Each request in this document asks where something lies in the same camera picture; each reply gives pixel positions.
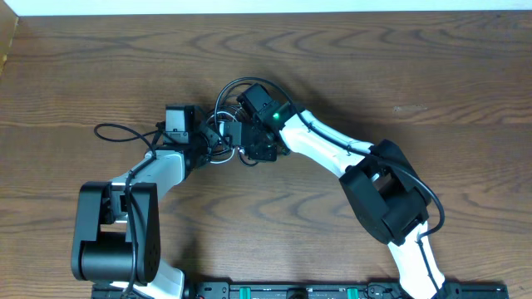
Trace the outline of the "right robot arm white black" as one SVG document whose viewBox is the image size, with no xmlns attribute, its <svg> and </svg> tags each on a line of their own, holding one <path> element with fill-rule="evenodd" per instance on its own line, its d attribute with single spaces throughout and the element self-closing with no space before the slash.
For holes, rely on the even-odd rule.
<svg viewBox="0 0 532 299">
<path fill-rule="evenodd" d="M 359 223 L 389 248 L 400 286 L 410 297 L 444 296 L 446 279 L 429 237 L 442 228 L 445 210 L 396 144 L 350 138 L 291 99 L 280 104 L 260 84 L 237 101 L 263 134 L 337 176 Z"/>
</svg>

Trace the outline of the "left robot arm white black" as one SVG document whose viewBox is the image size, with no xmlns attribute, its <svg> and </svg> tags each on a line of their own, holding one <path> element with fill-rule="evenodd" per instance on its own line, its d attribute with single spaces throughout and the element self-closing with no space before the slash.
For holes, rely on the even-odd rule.
<svg viewBox="0 0 532 299">
<path fill-rule="evenodd" d="M 169 105 L 155 131 L 132 133 L 144 158 L 124 174 L 83 184 L 77 200 L 71 271 L 93 298 L 186 298 L 184 273 L 161 256 L 159 203 L 209 163 L 216 138 L 196 105 Z"/>
</svg>

